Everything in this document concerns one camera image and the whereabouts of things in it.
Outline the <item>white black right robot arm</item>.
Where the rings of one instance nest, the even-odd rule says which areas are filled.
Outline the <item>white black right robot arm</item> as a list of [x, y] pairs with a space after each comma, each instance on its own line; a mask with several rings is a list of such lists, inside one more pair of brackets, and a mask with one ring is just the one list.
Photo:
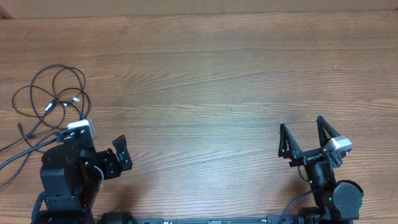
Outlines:
[[351, 140], [322, 116], [316, 118], [320, 147], [303, 151], [287, 125], [280, 125], [278, 156], [305, 169], [308, 192], [293, 199], [279, 223], [353, 223], [359, 218], [364, 190], [353, 180], [336, 180], [334, 170], [353, 149]]

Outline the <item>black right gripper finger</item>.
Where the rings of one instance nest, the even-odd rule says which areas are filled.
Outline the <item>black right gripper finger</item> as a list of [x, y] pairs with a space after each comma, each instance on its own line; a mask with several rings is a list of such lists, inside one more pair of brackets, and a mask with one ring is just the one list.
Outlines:
[[302, 150], [295, 141], [292, 133], [289, 131], [287, 125], [282, 123], [280, 125], [280, 142], [278, 156], [284, 159], [296, 159], [301, 155]]
[[316, 118], [320, 146], [324, 147], [331, 138], [341, 136], [322, 116]]

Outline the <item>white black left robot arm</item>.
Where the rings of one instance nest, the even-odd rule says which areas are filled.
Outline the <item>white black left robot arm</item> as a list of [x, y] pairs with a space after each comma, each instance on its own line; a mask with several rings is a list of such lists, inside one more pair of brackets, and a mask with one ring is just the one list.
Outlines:
[[96, 221], [92, 209], [103, 182], [132, 169], [125, 135], [112, 141], [115, 151], [61, 144], [42, 156], [44, 191], [32, 211], [32, 223], [132, 223], [129, 212], [104, 213]]

